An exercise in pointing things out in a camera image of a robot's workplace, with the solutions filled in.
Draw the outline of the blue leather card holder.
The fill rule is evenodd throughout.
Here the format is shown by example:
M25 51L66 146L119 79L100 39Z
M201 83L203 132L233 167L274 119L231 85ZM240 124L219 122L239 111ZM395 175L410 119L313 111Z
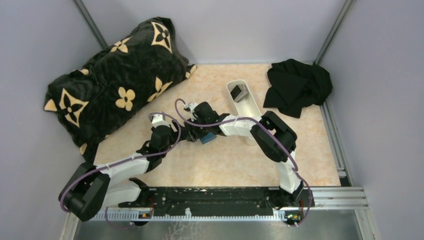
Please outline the blue leather card holder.
M215 140L216 138L217 136L215 134L213 134L212 132L209 132L205 136L200 138L200 142L204 145Z

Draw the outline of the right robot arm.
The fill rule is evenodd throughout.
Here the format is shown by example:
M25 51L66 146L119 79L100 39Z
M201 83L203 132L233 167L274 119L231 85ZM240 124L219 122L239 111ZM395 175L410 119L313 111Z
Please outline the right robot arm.
M291 201L296 201L304 188L298 176L295 161L296 133L273 111L259 117L218 114L209 103L183 103L190 113L184 120L187 138L191 141L206 140L206 136L238 136L254 141L264 155L275 162L279 174L279 190Z

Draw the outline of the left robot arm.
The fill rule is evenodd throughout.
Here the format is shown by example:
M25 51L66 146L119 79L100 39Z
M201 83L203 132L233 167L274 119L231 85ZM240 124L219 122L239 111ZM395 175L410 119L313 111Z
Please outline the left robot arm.
M171 125L159 125L152 129L151 139L140 152L128 158L98 166L82 163L60 192L60 207L86 222L107 207L134 202L142 187L132 178L158 167L178 144L182 132L183 128L175 121Z

